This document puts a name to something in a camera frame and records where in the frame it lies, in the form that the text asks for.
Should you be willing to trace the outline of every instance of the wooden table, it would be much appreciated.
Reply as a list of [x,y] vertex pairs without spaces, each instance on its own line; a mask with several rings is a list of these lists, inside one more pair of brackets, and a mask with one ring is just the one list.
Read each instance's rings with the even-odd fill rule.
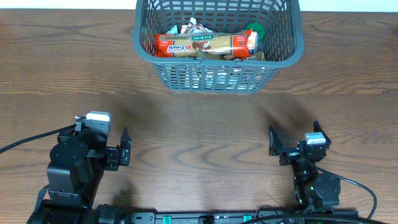
[[[129,208],[255,210],[295,203],[292,170],[268,156],[268,125],[294,144],[318,119],[333,144],[318,165],[375,191],[398,222],[398,14],[303,12],[305,53],[255,95],[176,93],[131,44],[134,11],[0,10],[0,146],[91,110],[124,126],[129,167],[95,200]],[[0,222],[24,223],[46,185],[50,136],[0,155]],[[368,215],[342,183],[341,207]]]

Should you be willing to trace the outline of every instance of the gray plastic basket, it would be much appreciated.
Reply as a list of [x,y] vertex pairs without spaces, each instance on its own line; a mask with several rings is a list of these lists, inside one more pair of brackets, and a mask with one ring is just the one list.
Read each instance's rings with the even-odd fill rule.
[[[191,17],[216,32],[240,32],[252,22],[266,29],[259,46],[267,61],[155,57],[155,34]],[[133,45],[165,86],[182,91],[255,92],[304,51],[298,0],[137,0]]]

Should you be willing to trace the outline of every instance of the table surface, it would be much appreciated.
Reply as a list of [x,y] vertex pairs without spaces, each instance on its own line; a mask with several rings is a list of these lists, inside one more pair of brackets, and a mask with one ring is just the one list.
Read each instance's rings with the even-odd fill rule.
[[[303,12],[305,53],[254,95],[176,93],[131,44],[134,11],[0,10],[0,146],[113,116],[129,128],[129,167],[106,172],[101,203],[160,212],[295,203],[292,170],[268,156],[268,125],[292,142],[318,119],[333,144],[319,166],[367,185],[374,216],[398,222],[398,14]],[[56,136],[0,155],[1,223],[24,223]],[[342,183],[341,207],[371,196]]]

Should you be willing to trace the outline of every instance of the green led light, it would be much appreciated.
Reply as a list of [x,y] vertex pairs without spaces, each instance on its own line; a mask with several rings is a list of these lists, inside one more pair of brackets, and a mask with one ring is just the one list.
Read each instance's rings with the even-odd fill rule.
[[249,220],[251,220],[251,215],[244,215],[243,216],[243,221],[244,222],[249,221]]
[[163,224],[172,224],[172,217],[163,217]]

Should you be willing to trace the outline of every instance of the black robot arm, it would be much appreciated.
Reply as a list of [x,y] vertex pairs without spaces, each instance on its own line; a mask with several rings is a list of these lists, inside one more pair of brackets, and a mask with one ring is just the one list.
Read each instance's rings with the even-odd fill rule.
[[[335,209],[339,205],[341,180],[358,185],[372,194],[374,206],[368,218],[372,217],[376,209],[376,196],[367,187],[315,165],[326,156],[331,144],[317,121],[313,124],[314,132],[306,134],[305,140],[299,141],[296,147],[285,147],[275,129],[269,126],[269,155],[279,156],[280,165],[290,165],[293,168],[295,196],[299,204],[295,208],[261,206],[256,211],[128,213],[122,208],[100,205],[94,211],[92,206],[104,170],[117,171],[119,166],[128,166],[130,161],[131,139],[127,129],[123,131],[120,146],[109,147],[106,142],[110,127],[109,113],[92,111],[84,117],[76,117],[73,126],[24,139],[0,149],[0,153],[3,153],[18,144],[60,132],[58,144],[50,152],[51,162],[47,168],[50,184],[40,191],[37,206],[28,223],[381,223],[359,218],[357,211]],[[43,200],[47,190],[50,199]]]
[[104,170],[128,166],[131,139],[125,128],[120,146],[106,145],[109,113],[92,111],[76,117],[75,127],[58,135],[47,167],[50,200],[43,200],[28,223],[83,223],[92,206]]

